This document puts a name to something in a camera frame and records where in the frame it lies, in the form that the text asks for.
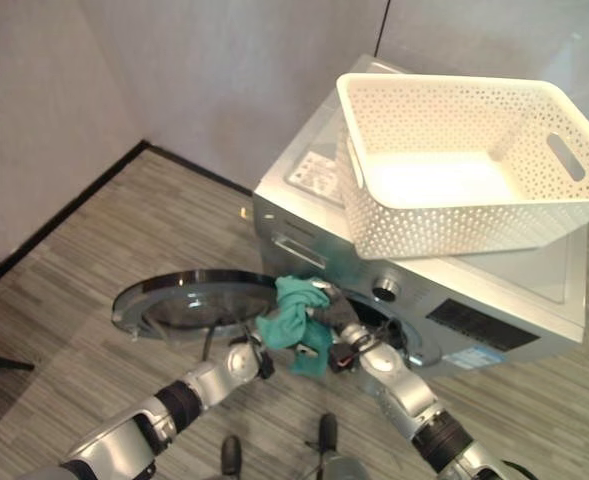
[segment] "white plastic basket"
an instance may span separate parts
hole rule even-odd
[[[347,74],[337,86],[361,257],[533,248],[589,222],[589,122],[554,85]]]

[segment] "washing machine door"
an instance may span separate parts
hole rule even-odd
[[[190,270],[139,282],[112,305],[113,324],[134,336],[176,345],[215,335],[241,335],[276,306],[275,279],[240,270]]]

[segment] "wall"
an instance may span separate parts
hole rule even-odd
[[[254,188],[362,53],[385,0],[82,0],[146,138]]]
[[[141,137],[76,0],[0,0],[0,261]]]
[[[589,0],[392,0],[379,56],[418,73],[548,80],[589,119]]]

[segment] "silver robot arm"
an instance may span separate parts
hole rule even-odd
[[[74,446],[58,467],[23,480],[147,480],[154,458],[187,426],[236,388],[267,378],[271,360],[256,336],[234,344],[221,363],[203,362],[138,405],[107,420]]]
[[[340,337],[359,352],[358,374],[364,389],[439,480],[517,478],[463,429],[391,346],[373,338],[358,323],[341,328]]]

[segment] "green cloth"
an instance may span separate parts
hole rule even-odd
[[[328,307],[327,296],[311,282],[292,276],[276,279],[279,313],[274,318],[256,317],[256,326],[268,348],[280,349],[298,343],[318,353],[312,358],[297,353],[290,370],[299,375],[322,376],[332,345],[329,327],[307,318],[306,307]]]

